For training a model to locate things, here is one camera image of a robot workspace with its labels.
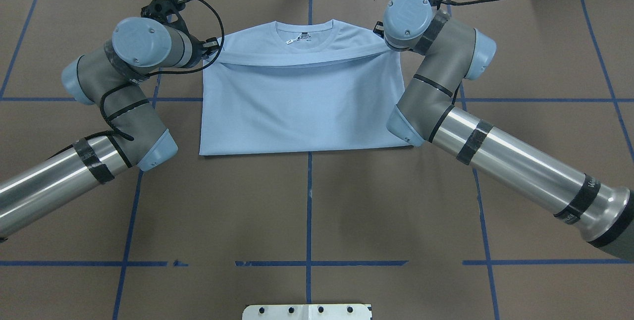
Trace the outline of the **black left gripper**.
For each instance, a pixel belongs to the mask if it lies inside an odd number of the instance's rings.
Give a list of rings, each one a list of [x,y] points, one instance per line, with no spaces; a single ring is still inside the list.
[[[188,67],[194,67],[201,60],[208,58],[211,54],[220,49],[220,42],[218,38],[212,37],[205,41],[201,41],[193,34],[188,34],[190,43],[192,43],[192,56],[188,60]]]

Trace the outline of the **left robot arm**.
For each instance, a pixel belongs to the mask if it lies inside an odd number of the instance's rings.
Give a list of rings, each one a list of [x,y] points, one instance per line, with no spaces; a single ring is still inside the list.
[[[75,140],[41,164],[1,183],[1,241],[127,169],[149,171],[177,144],[140,84],[159,74],[197,72],[213,63],[224,34],[200,42],[183,20],[125,18],[101,48],[79,56],[61,75],[75,101],[96,106],[108,130]]]

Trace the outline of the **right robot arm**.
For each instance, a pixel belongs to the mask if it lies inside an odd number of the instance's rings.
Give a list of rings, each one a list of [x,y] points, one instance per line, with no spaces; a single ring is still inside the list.
[[[493,60],[491,38],[430,0],[389,0],[374,31],[395,51],[423,56],[390,113],[390,133],[412,146],[437,146],[576,227],[595,248],[634,259],[631,189],[602,184],[455,106],[462,81],[480,77]]]

